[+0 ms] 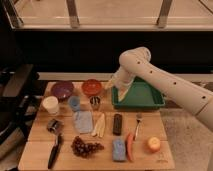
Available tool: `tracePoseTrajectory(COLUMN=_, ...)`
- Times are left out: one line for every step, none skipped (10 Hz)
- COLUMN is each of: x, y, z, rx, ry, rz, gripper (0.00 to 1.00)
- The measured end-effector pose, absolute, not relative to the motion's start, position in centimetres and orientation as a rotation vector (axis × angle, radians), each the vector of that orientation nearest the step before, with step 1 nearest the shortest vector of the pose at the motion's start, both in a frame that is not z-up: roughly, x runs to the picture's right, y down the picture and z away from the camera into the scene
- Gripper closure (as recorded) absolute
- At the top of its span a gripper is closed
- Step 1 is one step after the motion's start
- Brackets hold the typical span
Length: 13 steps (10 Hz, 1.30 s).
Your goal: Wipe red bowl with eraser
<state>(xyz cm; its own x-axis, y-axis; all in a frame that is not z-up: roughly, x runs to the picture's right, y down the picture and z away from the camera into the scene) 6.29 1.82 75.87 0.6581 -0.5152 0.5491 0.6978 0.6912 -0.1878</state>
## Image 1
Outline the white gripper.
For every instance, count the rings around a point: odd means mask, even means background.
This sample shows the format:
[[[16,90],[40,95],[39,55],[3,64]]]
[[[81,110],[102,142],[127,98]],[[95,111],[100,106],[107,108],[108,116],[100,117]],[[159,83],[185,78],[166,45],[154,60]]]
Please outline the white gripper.
[[[135,75],[125,70],[123,67],[120,67],[113,75],[113,81],[109,80],[105,84],[105,90],[108,90],[115,86],[118,91],[118,100],[122,101],[130,86],[132,85],[135,79]]]

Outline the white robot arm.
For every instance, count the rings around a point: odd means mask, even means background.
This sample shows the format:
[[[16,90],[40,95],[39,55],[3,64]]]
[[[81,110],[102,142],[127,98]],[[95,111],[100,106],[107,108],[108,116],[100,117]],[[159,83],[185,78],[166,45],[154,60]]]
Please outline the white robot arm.
[[[135,77],[140,77],[194,115],[213,132],[213,92],[161,70],[150,63],[146,47],[127,50],[119,56],[119,69],[106,84],[115,86],[124,98]]]

